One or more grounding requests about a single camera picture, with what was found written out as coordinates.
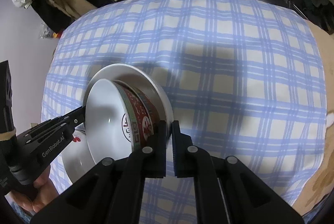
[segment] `blue plaid bedsheet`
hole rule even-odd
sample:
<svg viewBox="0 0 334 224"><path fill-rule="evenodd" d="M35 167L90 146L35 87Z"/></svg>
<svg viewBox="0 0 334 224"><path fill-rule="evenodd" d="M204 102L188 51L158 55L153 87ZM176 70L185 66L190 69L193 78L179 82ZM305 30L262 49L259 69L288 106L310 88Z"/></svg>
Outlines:
<svg viewBox="0 0 334 224"><path fill-rule="evenodd" d="M290 205L323 159L324 71L295 12L256 0L128 0L63 33L46 78L42 121L82 105L112 63L142 69L166 91L181 131L211 155L235 155ZM192 179L146 180L142 223L196 223ZM51 179L69 187L61 156Z"/></svg>

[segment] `screw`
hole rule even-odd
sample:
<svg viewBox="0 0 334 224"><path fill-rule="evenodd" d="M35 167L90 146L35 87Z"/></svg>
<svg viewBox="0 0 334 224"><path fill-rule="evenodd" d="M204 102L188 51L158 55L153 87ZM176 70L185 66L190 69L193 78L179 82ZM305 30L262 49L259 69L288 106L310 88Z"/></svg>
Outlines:
<svg viewBox="0 0 334 224"><path fill-rule="evenodd" d="M195 146L189 146L187 150L188 150L188 152L197 152L198 151L197 147L195 147Z"/></svg>
<svg viewBox="0 0 334 224"><path fill-rule="evenodd" d="M113 163L113 159L111 159L110 157L106 157L102 160L102 164L104 166L110 166Z"/></svg>
<svg viewBox="0 0 334 224"><path fill-rule="evenodd" d="M236 163L238 162L238 159L237 159L236 157L234 157L234 156L229 156L229 157L227 158L227 161L228 161L230 164L234 165L234 164L236 164Z"/></svg>
<svg viewBox="0 0 334 224"><path fill-rule="evenodd" d="M150 154L151 152L153 152L153 149L151 147L143 147L142 151L145 154Z"/></svg>

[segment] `white wall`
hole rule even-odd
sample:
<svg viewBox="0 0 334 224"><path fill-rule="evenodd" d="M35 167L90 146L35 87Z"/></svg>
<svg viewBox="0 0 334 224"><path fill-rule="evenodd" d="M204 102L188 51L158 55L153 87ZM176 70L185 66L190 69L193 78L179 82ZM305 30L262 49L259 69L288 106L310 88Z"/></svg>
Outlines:
<svg viewBox="0 0 334 224"><path fill-rule="evenodd" d="M46 74L58 43L39 39L41 22L31 7L16 8L11 0L0 0L0 61L9 61L18 133L40 122Z"/></svg>

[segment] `person's hand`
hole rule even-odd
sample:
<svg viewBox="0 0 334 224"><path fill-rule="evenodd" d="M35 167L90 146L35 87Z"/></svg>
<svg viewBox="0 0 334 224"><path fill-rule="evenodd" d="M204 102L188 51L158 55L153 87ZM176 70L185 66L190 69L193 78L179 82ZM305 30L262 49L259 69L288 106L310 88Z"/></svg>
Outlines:
<svg viewBox="0 0 334 224"><path fill-rule="evenodd" d="M27 196L18 193L16 191L9 192L10 197L17 205L21 206L24 210L36 213L40 211L44 206L50 203L59 194L53 182L49 178L50 166L43 171L43 173L34 181L34 187L38 189L37 197L34 201L31 201Z"/></svg>

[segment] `white plate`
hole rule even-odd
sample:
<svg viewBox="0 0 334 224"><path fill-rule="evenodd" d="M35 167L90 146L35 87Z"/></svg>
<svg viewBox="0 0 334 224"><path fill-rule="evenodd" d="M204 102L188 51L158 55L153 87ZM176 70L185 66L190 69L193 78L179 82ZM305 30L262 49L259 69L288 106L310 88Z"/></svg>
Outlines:
<svg viewBox="0 0 334 224"><path fill-rule="evenodd" d="M105 157L125 158L132 152L131 140L123 133L124 114L123 99L116 86L99 79L86 101L85 120L87 143L95 163Z"/></svg>
<svg viewBox="0 0 334 224"><path fill-rule="evenodd" d="M61 156L66 173L74 184L94 167L95 163L87 145L86 135L76 130L73 136L76 141L71 141L61 152Z"/></svg>
<svg viewBox="0 0 334 224"><path fill-rule="evenodd" d="M121 80L129 86L140 89L156 107L161 120L167 123L167 130L170 131L170 125L174 120L172 106L170 101L162 89L150 76L134 66L127 64L111 64L99 70L90 80L85 95L83 97L83 105L86 105L88 95L93 85L99 79Z"/></svg>

